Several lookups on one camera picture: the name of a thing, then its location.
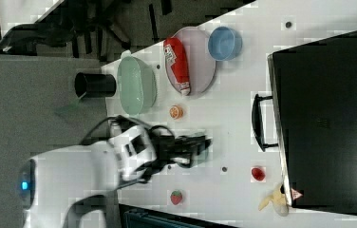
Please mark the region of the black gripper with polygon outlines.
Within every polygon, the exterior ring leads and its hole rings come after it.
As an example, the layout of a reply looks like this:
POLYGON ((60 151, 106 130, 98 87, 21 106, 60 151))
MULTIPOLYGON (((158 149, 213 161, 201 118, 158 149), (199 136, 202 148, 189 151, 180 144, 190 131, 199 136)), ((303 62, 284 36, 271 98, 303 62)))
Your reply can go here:
POLYGON ((183 146, 195 146, 198 148, 208 148, 212 140, 202 136, 180 136, 174 138, 173 136, 155 136, 151 139, 156 151, 157 164, 177 164, 182 168, 192 168, 197 165, 197 160, 193 157, 186 157, 183 152, 183 146))

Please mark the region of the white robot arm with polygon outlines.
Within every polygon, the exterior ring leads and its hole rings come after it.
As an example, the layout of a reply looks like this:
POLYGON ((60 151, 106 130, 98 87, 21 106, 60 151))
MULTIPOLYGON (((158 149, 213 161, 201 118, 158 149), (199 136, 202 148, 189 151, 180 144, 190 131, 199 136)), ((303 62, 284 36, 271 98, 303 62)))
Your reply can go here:
POLYGON ((211 140, 158 135, 134 125, 119 135, 30 158, 20 171, 23 228, 112 228, 110 194, 146 183, 164 166, 191 167, 211 140))

